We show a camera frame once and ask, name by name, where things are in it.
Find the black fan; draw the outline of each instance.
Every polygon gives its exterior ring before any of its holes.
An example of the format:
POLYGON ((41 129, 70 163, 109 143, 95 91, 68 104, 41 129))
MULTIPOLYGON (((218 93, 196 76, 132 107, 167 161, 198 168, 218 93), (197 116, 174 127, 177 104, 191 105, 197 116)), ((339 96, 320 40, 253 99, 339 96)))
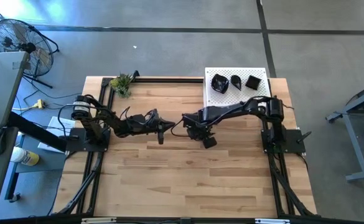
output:
POLYGON ((25 51, 30 54, 30 69, 24 74, 38 77, 49 72, 53 65, 53 53, 58 52, 58 45, 34 26, 15 19, 0 21, 0 52, 25 51), (47 41, 56 45, 53 52, 47 41))

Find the black metal frame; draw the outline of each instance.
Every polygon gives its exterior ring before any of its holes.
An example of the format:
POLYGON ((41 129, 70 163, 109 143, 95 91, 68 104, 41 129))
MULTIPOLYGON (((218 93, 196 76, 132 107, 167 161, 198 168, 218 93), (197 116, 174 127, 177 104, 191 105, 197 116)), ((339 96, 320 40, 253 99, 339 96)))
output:
MULTIPOLYGON (((104 101, 104 95, 106 92, 106 87, 108 86, 111 78, 103 78, 101 83, 101 90, 99 96, 99 102, 104 101)), ((202 83, 203 78, 136 78, 135 83, 202 83)), ((108 108, 111 109, 113 104, 114 91, 110 89, 110 95, 108 98, 108 108)), ((263 130, 268 129, 268 124, 263 122, 263 130)), ((39 138, 40 140, 51 139, 50 136, 44 138, 39 138)), ((81 223, 83 218, 94 218, 94 211, 96 205, 96 196, 98 193, 98 184, 100 181, 101 165, 103 162, 104 152, 97 152, 98 158, 96 160, 95 166, 91 169, 91 163, 93 160, 94 152, 88 152, 88 157, 86 159, 85 171, 83 174, 82 186, 78 189, 73 200, 67 204, 67 206, 61 210, 59 213, 55 213, 47 217, 30 217, 30 218, 17 218, 10 220, 0 220, 0 223, 81 223), (85 192, 88 186, 93 182, 93 188, 91 191, 90 203, 88 209, 83 213, 83 206, 85 201, 85 192), (77 207, 77 213, 71 214, 72 210, 77 207)), ((289 220, 289 223, 296 224, 364 224, 364 222, 348 221, 348 220, 338 220, 333 218, 322 218, 318 215, 314 215, 308 211, 303 203, 299 201, 294 191, 289 186, 286 162, 283 153, 278 153, 280 169, 278 169, 276 162, 274 160, 274 153, 268 153, 269 168, 271 174, 271 181, 273 186, 274 203, 276 204, 277 218, 270 218, 270 220, 275 223, 275 221, 289 220), (281 197, 279 192, 279 185, 284 188, 286 192, 287 199, 287 209, 288 214, 286 214, 281 205, 281 197), (297 208, 298 212, 301 214, 295 215, 294 208, 297 208)), ((266 219, 260 218, 180 218, 180 217, 113 217, 109 220, 116 221, 117 223, 159 223, 163 221, 174 220, 179 224, 192 224, 192 223, 266 223, 266 219)))

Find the concrete floor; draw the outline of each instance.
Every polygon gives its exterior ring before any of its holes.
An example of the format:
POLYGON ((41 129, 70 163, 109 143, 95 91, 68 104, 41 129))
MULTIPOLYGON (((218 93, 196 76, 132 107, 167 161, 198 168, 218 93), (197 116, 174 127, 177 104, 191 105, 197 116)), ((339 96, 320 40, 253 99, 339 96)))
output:
MULTIPOLYGON (((270 29, 364 30, 364 0, 262 2, 270 29)), ((0 0, 0 12, 32 24, 58 26, 260 28, 255 0, 0 0)), ((139 70, 141 75, 202 76, 205 67, 268 69, 261 34, 44 34, 61 49, 51 71, 42 77, 55 88, 41 89, 53 96, 80 92, 87 75, 139 70)), ((364 180, 345 181, 346 174, 360 170, 345 126, 341 121, 328 124, 324 120, 364 88, 364 35, 270 35, 269 39, 277 77, 288 80, 298 126, 312 131, 305 142, 318 213, 364 221, 364 180)), ((22 82, 17 95, 22 99, 32 91, 22 82)), ((38 93, 29 103, 39 98, 50 103, 72 102, 72 97, 53 100, 38 93)), ((56 115, 57 111, 35 110, 25 117, 47 124, 56 115)), ((69 118, 69 111, 63 117, 69 118)), ((26 144, 35 147, 37 142, 31 139, 26 144)), ((16 190, 22 200, 9 203, 0 199, 0 217, 46 215, 60 174, 22 174, 16 190)))

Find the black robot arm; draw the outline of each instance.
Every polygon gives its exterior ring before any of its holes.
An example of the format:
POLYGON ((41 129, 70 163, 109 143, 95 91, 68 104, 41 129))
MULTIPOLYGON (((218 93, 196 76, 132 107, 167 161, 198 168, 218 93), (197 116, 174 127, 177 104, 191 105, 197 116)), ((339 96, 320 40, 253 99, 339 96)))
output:
POLYGON ((285 127, 281 124, 284 119, 282 100, 276 97, 256 96, 247 102, 240 102, 229 106, 208 106, 196 113, 183 114, 183 127, 187 128, 187 134, 191 139, 202 141, 205 148, 217 144, 212 126, 228 118, 235 118, 243 115, 255 115, 265 122, 272 123, 270 138, 274 143, 285 140, 285 127))
POLYGON ((156 109, 149 111, 145 116, 137 114, 122 120, 116 116, 115 112, 104 107, 91 95, 77 96, 74 105, 81 106, 74 107, 71 117, 81 121, 86 131, 85 140, 93 144, 102 142, 105 138, 104 132, 107 130, 107 128, 102 128, 97 121, 103 121, 114 130, 115 135, 119 138, 125 138, 129 135, 157 133, 159 144, 164 142, 164 132, 175 125, 173 122, 160 118, 156 109), (91 105, 98 110, 95 117, 92 117, 90 109, 87 107, 91 105))

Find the green plant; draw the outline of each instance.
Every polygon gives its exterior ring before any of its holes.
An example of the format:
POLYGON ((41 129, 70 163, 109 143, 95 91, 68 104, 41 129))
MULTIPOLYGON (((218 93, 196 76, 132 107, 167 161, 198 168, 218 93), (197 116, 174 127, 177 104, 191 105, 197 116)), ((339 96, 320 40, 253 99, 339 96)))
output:
POLYGON ((110 85, 119 97, 129 98, 131 96, 129 84, 132 82, 132 79, 133 77, 130 74, 119 74, 118 77, 110 81, 110 85))

